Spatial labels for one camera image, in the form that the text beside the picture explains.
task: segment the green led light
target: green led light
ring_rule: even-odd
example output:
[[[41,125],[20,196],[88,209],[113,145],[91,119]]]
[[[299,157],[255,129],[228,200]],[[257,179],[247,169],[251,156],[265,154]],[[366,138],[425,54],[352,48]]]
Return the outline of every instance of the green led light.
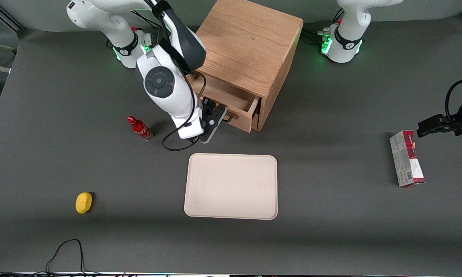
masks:
[[[362,39],[361,39],[361,41],[359,42],[359,46],[357,47],[356,54],[359,53],[359,49],[361,49],[361,44],[362,44]]]
[[[322,52],[327,54],[330,50],[330,46],[332,45],[332,39],[329,37],[323,44],[322,44]]]
[[[146,54],[147,52],[149,52],[151,50],[151,48],[149,46],[144,46],[144,45],[141,45],[140,49],[142,49],[144,54]]]
[[[113,47],[113,52],[115,52],[116,59],[120,61],[120,57],[118,56],[118,52],[116,52],[115,47]]]

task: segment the open drawer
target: open drawer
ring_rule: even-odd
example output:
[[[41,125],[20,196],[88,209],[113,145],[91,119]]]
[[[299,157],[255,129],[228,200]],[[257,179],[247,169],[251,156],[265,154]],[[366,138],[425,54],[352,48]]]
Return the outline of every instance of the open drawer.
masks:
[[[203,77],[189,75],[189,81],[195,93],[200,93],[203,86]],[[231,84],[206,76],[207,84],[201,98],[207,97],[214,102],[226,105],[227,116],[233,116],[229,124],[243,131],[251,132],[253,124],[257,124],[258,114],[255,114],[260,97],[243,91]]]

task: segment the gray wall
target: gray wall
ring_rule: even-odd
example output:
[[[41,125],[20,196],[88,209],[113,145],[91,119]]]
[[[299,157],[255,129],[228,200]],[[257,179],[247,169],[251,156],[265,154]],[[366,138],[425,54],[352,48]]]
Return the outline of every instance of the gray wall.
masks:
[[[184,23],[200,25],[216,0],[168,0]],[[335,0],[252,0],[306,22],[331,20],[339,9]],[[27,28],[54,32],[79,30],[66,15],[69,0],[0,0],[0,5]],[[426,20],[462,12],[462,0],[405,0],[399,5],[372,9],[374,21]],[[123,14],[131,25],[143,26],[132,14]]]

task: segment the bottle cap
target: bottle cap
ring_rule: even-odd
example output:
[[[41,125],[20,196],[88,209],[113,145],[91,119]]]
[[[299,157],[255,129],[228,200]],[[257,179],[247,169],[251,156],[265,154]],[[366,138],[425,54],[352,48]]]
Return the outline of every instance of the bottle cap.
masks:
[[[134,116],[129,116],[129,117],[127,117],[127,121],[130,124],[134,124],[137,121],[137,119]]]

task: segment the red bottle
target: red bottle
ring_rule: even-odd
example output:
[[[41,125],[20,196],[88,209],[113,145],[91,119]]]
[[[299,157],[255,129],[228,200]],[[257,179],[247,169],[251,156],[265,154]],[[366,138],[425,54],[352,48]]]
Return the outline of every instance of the red bottle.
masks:
[[[134,132],[140,135],[144,140],[151,140],[154,136],[151,130],[149,130],[142,121],[137,120],[135,117],[129,116],[127,117],[127,121],[132,126],[132,130],[134,130]]]

